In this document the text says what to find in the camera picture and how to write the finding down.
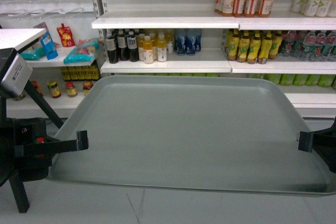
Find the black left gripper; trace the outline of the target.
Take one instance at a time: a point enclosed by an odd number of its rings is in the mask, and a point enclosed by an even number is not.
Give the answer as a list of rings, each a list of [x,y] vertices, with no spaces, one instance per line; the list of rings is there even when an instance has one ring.
[[[1,185],[14,171],[24,182],[44,179],[51,165],[49,155],[88,148],[87,131],[77,131],[74,140],[60,141],[47,136],[43,118],[7,118],[1,122]]]

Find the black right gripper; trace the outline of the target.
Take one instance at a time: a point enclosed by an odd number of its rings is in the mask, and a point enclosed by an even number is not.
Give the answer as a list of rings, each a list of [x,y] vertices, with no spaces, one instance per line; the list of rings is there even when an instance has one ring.
[[[319,147],[320,156],[329,170],[335,173],[335,120],[328,129],[313,132],[298,132],[298,150],[311,153]]]

